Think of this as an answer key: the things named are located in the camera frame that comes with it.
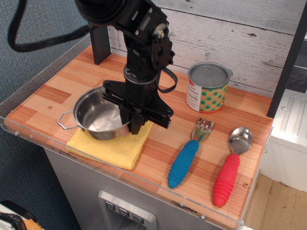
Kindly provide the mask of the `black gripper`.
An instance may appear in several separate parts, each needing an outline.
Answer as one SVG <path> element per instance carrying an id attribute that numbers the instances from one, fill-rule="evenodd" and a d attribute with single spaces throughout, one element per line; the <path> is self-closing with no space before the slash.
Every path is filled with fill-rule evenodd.
<path id="1" fill-rule="evenodd" d="M 119 106 L 121 122 L 131 123 L 132 134 L 138 134 L 147 121 L 168 128 L 174 111 L 160 98 L 154 81 L 140 84 L 106 80 L 103 86 L 103 97 Z"/>

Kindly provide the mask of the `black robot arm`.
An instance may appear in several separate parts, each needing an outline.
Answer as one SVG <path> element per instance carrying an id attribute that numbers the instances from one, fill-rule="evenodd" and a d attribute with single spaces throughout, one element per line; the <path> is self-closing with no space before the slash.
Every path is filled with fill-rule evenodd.
<path id="1" fill-rule="evenodd" d="M 91 25 L 111 25 L 122 31 L 127 48 L 123 82 L 106 80 L 104 98 L 117 104 L 122 123 L 129 123 L 137 134 L 142 125 L 152 121 L 169 126 L 173 110 L 160 98 L 174 86 L 159 87 L 162 72 L 177 81 L 168 69 L 175 55 L 169 39 L 167 16 L 149 0 L 78 0 L 81 16 Z"/>

